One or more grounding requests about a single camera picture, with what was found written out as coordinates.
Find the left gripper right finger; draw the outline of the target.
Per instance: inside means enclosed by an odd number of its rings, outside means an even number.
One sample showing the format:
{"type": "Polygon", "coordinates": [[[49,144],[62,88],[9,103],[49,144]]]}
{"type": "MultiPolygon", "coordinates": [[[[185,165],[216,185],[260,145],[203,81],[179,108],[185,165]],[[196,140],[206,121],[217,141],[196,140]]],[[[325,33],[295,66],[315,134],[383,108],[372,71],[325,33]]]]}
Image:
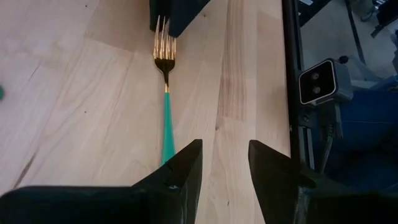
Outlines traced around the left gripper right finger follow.
{"type": "Polygon", "coordinates": [[[346,187],[258,140],[248,159],[266,223],[397,223],[396,192],[346,187]]]}

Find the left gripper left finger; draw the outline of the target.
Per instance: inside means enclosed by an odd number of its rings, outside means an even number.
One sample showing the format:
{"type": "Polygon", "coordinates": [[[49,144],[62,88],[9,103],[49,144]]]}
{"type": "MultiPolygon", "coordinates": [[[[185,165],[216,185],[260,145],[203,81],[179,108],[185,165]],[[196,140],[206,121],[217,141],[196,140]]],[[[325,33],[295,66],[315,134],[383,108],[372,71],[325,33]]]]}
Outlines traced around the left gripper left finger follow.
{"type": "Polygon", "coordinates": [[[1,223],[194,223],[203,141],[132,186],[28,186],[1,196],[1,223]]]}

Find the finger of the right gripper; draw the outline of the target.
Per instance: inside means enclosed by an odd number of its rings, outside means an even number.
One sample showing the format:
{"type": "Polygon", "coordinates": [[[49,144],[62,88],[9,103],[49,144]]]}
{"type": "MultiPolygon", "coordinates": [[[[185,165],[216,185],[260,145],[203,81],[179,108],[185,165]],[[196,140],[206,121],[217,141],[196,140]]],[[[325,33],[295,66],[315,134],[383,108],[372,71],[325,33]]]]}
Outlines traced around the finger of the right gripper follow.
{"type": "Polygon", "coordinates": [[[170,12],[170,35],[179,37],[210,0],[173,0],[170,12]]]}
{"type": "Polygon", "coordinates": [[[170,0],[150,0],[150,30],[155,31],[158,17],[169,18],[170,15],[170,0]]]}

